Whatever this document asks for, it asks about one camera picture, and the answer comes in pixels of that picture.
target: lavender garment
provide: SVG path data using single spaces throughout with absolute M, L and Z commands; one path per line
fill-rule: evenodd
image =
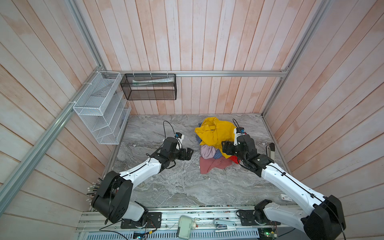
M 214 157 L 216 149 L 213 146 L 201 145 L 200 152 L 204 159 L 209 159 Z

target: black mesh basket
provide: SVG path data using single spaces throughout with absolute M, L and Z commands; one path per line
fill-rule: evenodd
M 120 83 L 128 100 L 176 100 L 176 75 L 126 73 Z

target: aluminum rail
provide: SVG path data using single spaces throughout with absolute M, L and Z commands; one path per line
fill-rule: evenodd
M 280 79 L 274 91 L 272 92 L 271 97 L 268 99 L 267 104 L 265 105 L 265 108 L 262 112 L 263 117 L 265 117 L 268 114 L 268 111 L 271 109 L 273 102 L 277 98 L 277 95 L 279 94 L 280 90 L 283 88 L 283 85 L 285 84 L 292 70 L 295 68 L 300 57 L 303 55 L 305 48 L 307 47 L 309 41 L 312 39 L 314 33 L 318 29 L 321 21 L 324 19 L 327 11 L 329 10 L 333 2 L 334 0 L 322 0 L 322 2 L 320 3 L 320 6 L 317 9 L 317 12 L 313 16 L 313 19 L 311 20 L 311 24 L 309 25 L 302 40 L 300 41 L 295 53 L 293 54 L 292 59 L 288 63 L 288 67 L 286 68 L 286 75 L 283 76 L 282 79 Z
M 86 82 L 90 82 L 98 71 L 103 67 L 97 67 L 94 72 L 88 77 Z M 71 101 L 64 107 L 56 120 L 48 127 L 48 129 L 39 138 L 36 144 L 29 150 L 26 156 L 18 164 L 17 168 L 12 172 L 11 176 L 5 181 L 0 188 L 0 216 L 4 213 L 5 209 L 9 206 L 13 198 L 19 192 L 23 184 L 31 175 L 33 170 L 39 164 L 47 150 L 51 147 L 59 133 L 65 127 L 69 119 L 74 113 L 73 106 L 79 99 L 80 95 L 87 88 L 88 84 L 83 84 Z
M 176 74 L 176 77 L 284 77 L 286 72 L 283 70 L 245 70 L 245 71 L 117 71 L 121 74 Z

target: pile of clothes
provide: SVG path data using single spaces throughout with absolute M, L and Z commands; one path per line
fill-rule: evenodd
M 236 156 L 223 153 L 222 141 L 234 141 L 235 125 L 220 121 L 216 117 L 206 118 L 195 128 L 196 140 L 200 143 L 200 173 L 207 174 L 212 168 L 224 169 L 233 163 L 238 164 Z

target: wooden wall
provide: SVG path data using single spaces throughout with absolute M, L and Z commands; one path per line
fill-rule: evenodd
M 108 70 L 279 70 L 319 0 L 77 0 Z M 275 77 L 178 78 L 133 114 L 261 113 Z
M 342 201 L 349 238 L 384 235 L 383 13 L 335 1 L 266 116 L 293 176 Z
M 0 183 L 96 67 L 65 1 L 0 1 Z M 1 239 L 70 239 L 111 150 L 73 116 L 0 218 Z

